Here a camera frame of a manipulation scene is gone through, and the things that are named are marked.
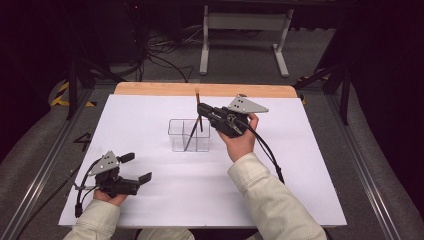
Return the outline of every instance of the transparent box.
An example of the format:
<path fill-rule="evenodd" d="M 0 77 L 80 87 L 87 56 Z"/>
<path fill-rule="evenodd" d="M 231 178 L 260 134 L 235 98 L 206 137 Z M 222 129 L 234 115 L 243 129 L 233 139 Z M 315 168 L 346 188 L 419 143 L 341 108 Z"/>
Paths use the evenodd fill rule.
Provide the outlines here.
<path fill-rule="evenodd" d="M 202 119 L 203 131 L 197 119 L 169 120 L 168 135 L 174 152 L 207 152 L 209 151 L 210 123 Z"/>

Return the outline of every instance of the gray metal bracket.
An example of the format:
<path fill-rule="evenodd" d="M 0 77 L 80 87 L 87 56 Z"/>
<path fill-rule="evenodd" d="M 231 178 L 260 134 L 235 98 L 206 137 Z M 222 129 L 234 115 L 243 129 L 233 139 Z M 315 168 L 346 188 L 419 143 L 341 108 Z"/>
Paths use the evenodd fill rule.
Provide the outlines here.
<path fill-rule="evenodd" d="M 119 167 L 119 161 L 112 151 L 107 152 L 102 156 L 100 161 L 94 165 L 93 169 L 88 173 L 88 176 L 94 176 L 102 172 L 109 171 Z"/>
<path fill-rule="evenodd" d="M 234 98 L 230 105 L 228 105 L 228 109 L 238 113 L 261 113 L 269 111 L 268 108 L 254 103 L 240 95 Z"/>

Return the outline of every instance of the black cable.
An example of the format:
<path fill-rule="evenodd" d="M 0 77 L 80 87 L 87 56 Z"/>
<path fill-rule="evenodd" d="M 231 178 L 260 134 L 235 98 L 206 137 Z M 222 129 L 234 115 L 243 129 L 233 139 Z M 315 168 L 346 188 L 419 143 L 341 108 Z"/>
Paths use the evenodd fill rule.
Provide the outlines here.
<path fill-rule="evenodd" d="M 164 66 L 164 65 L 162 65 L 162 64 L 160 64 L 160 63 L 157 63 L 157 62 L 153 61 L 152 59 L 149 59 L 149 60 L 150 60 L 150 62 L 152 62 L 153 64 L 156 64 L 156 65 L 161 66 L 161 67 L 164 67 L 164 68 L 176 68 L 176 69 L 179 69 L 181 74 L 183 74 L 183 73 L 182 73 L 182 71 L 181 71 L 181 69 L 184 69 L 184 68 L 191 68 L 191 69 L 190 69 L 190 73 L 188 74 L 188 76 L 187 76 L 187 77 L 184 77 L 184 75 L 183 75 L 183 77 L 184 77 L 184 79 L 185 79 L 185 82 L 186 82 L 186 83 L 188 82 L 188 79 L 190 79 L 190 76 L 191 76 L 191 74 L 193 73 L 193 70 L 194 70 L 194 66 L 193 66 L 193 65 L 191 65 L 191 66 L 184 66 L 184 67 L 176 67 L 176 66 L 174 66 L 174 67 L 169 67 L 169 66 Z"/>
<path fill-rule="evenodd" d="M 187 46 L 192 44 L 193 42 L 196 42 L 192 39 L 195 38 L 196 35 L 201 33 L 202 29 L 203 27 L 200 26 L 199 29 L 197 29 L 193 34 L 189 35 L 186 39 L 183 39 L 181 42 L 167 40 L 166 37 L 159 34 L 151 36 L 147 40 L 147 49 L 150 51 L 150 53 L 154 53 L 155 55 L 159 55 L 161 53 L 172 53 L 183 46 Z"/>
<path fill-rule="evenodd" d="M 255 38 L 257 37 L 262 31 L 258 30 L 233 30 L 232 32 L 236 33 L 237 35 L 241 35 L 246 38 Z"/>
<path fill-rule="evenodd" d="M 117 76 L 117 75 L 113 74 L 111 71 L 109 71 L 109 70 L 106 70 L 106 69 L 102 68 L 100 65 L 97 65 L 96 63 L 91 62 L 91 61 L 89 61 L 88 59 L 80 58 L 80 60 L 81 60 L 81 62 L 82 62 L 83 64 L 85 64 L 86 66 L 88 66 L 88 67 L 90 67 L 90 68 L 92 68 L 92 69 L 96 69 L 96 70 L 98 70 L 98 71 L 102 72 L 105 76 L 107 76 L 108 78 L 110 78 L 110 79 L 114 80 L 114 81 L 115 81 L 115 82 L 117 82 L 117 83 L 120 83 L 120 82 L 127 82 L 127 80 L 125 80 L 125 79 L 123 79 L 123 78 L 121 78 L 121 77 L 119 77 L 119 76 Z"/>
<path fill-rule="evenodd" d="M 137 82 L 141 82 L 143 81 L 143 74 L 144 74 L 144 62 L 141 64 L 141 67 L 138 68 L 138 70 L 140 71 L 140 76 L 138 78 L 136 78 Z"/>
<path fill-rule="evenodd" d="M 87 172 L 84 175 L 84 178 L 82 179 L 81 185 L 79 186 L 80 189 L 78 190 L 78 196 L 77 196 L 77 203 L 75 204 L 75 217 L 79 218 L 82 214 L 82 201 L 80 201 L 81 199 L 81 193 L 83 188 L 85 187 L 85 181 L 87 181 L 87 177 L 88 177 L 88 173 L 91 171 L 91 169 L 94 167 L 94 165 L 96 165 L 98 162 L 100 161 L 100 159 L 94 161 L 91 166 L 88 168 Z"/>
<path fill-rule="evenodd" d="M 265 154 L 267 155 L 268 158 L 271 158 L 271 156 L 269 156 L 268 152 L 265 151 L 265 147 L 262 145 L 262 143 L 260 141 L 258 141 L 259 145 L 261 146 L 262 150 L 264 150 Z"/>
<path fill-rule="evenodd" d="M 269 157 L 269 159 L 271 160 L 271 162 L 274 164 L 275 170 L 277 172 L 278 178 L 280 179 L 280 181 L 284 184 L 284 178 L 283 178 L 283 174 L 281 173 L 281 168 L 280 166 L 278 166 L 277 160 L 274 157 L 274 154 L 272 153 L 271 149 L 269 148 L 268 144 L 266 144 L 266 142 L 261 138 L 261 136 L 259 136 L 259 134 L 249 125 L 246 124 L 238 119 L 235 120 L 237 123 L 240 123 L 241 125 L 245 126 L 247 129 L 249 129 L 253 135 L 255 135 L 256 139 L 258 140 L 258 142 L 261 142 L 266 150 L 268 151 L 269 155 L 267 154 L 267 156 Z"/>
<path fill-rule="evenodd" d="M 124 70 L 124 71 L 121 71 L 121 72 L 111 72 L 111 73 L 114 74 L 114 75 L 116 75 L 116 76 L 118 76 L 118 77 L 127 76 L 127 75 L 129 75 L 129 74 L 137 71 L 137 69 L 140 67 L 140 65 L 141 65 L 141 63 L 140 62 L 137 62 L 134 66 L 132 66 L 132 67 L 130 67 L 130 68 Z M 109 79 L 109 77 L 107 77 L 107 76 L 105 76 L 103 74 L 100 74 L 100 73 L 91 72 L 91 75 L 93 75 L 95 78 L 101 79 L 101 80 Z"/>
<path fill-rule="evenodd" d="M 175 66 L 174 64 L 172 64 L 171 62 L 169 62 L 169 61 L 167 61 L 167 60 L 165 60 L 165 59 L 163 59 L 163 58 L 160 58 L 160 57 L 157 57 L 157 56 L 154 56 L 154 55 L 150 55 L 150 57 L 153 57 L 153 58 L 157 58 L 157 59 L 159 59 L 159 60 L 162 60 L 162 61 L 164 61 L 164 62 L 166 62 L 166 63 L 168 63 L 169 65 L 171 65 L 172 67 L 174 67 L 178 72 L 180 72 L 180 74 L 183 76 L 183 78 L 184 78 L 184 81 L 186 82 L 186 83 L 188 83 L 188 79 L 186 78 L 186 76 L 184 75 L 184 73 L 177 67 L 177 66 Z"/>
<path fill-rule="evenodd" d="M 85 197 L 87 197 L 87 195 L 89 194 L 89 193 L 91 193 L 94 189 L 96 189 L 97 188 L 97 186 L 94 186 L 93 188 L 91 188 L 90 190 L 88 190 L 88 192 L 86 192 L 85 194 L 84 194 L 84 197 L 82 198 L 82 203 L 84 202 L 84 200 L 85 200 Z"/>
<path fill-rule="evenodd" d="M 28 227 L 28 225 L 31 223 L 31 221 L 37 216 L 37 214 L 53 199 L 54 196 L 56 196 L 56 194 L 62 190 L 62 188 L 66 185 L 66 183 L 68 183 L 69 179 L 71 179 L 75 173 L 77 173 L 81 167 L 82 163 L 80 163 L 77 168 L 75 168 L 75 170 L 71 173 L 71 175 L 68 176 L 68 178 L 63 181 L 63 183 L 47 198 L 46 201 L 44 201 L 43 204 L 41 204 L 40 207 L 38 207 L 38 209 L 32 214 L 32 216 L 30 218 L 28 218 L 25 222 L 25 224 L 23 225 L 23 227 L 21 228 L 21 230 L 19 231 L 18 236 L 16 237 L 16 240 L 18 240 L 22 233 L 25 231 L 25 229 Z"/>

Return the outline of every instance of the white sleeve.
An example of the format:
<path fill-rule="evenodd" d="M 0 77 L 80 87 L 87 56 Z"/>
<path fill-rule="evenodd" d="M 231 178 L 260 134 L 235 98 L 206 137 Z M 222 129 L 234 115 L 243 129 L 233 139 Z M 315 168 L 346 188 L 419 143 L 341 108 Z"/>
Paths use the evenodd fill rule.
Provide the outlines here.
<path fill-rule="evenodd" d="M 254 153 L 228 170 L 264 239 L 327 239 L 305 207 Z"/>
<path fill-rule="evenodd" d="M 92 200 L 65 240 L 110 239 L 115 233 L 120 208 L 104 201 Z"/>

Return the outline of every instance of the hand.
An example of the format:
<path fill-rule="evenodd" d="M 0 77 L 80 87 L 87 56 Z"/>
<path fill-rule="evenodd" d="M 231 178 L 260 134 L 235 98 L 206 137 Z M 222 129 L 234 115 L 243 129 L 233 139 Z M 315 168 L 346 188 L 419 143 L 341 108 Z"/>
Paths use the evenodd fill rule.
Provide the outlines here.
<path fill-rule="evenodd" d="M 254 114 L 249 114 L 249 125 L 256 131 L 258 126 L 259 118 Z M 239 158 L 244 155 L 253 152 L 255 146 L 255 135 L 248 129 L 244 132 L 243 135 L 236 138 L 229 138 L 227 135 L 218 132 L 221 139 L 227 145 L 228 156 L 233 162 L 236 162 Z"/>
<path fill-rule="evenodd" d="M 99 189 L 94 190 L 93 198 L 97 200 L 102 200 L 108 203 L 111 203 L 117 207 L 121 206 L 121 204 L 127 199 L 128 195 L 118 194 L 116 197 L 111 198 L 107 193 L 100 191 Z"/>

